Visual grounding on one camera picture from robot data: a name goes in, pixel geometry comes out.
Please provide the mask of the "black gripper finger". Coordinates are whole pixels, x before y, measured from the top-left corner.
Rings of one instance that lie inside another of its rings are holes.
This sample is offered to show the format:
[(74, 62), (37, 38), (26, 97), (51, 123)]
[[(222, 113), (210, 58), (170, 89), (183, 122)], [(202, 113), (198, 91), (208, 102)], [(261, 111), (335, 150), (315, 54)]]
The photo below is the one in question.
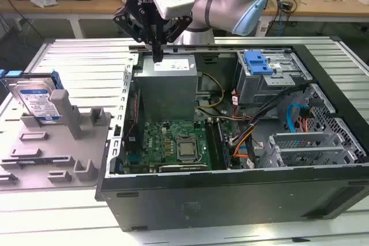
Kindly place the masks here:
[(163, 60), (163, 46), (173, 43), (192, 21), (192, 17), (178, 17), (158, 22), (158, 62)]
[(136, 42), (145, 43), (151, 50), (153, 61), (158, 62), (158, 44), (154, 31), (149, 23), (148, 12), (143, 8), (138, 8), (138, 24), (131, 20), (132, 14), (128, 8), (122, 6), (114, 14), (113, 20)]

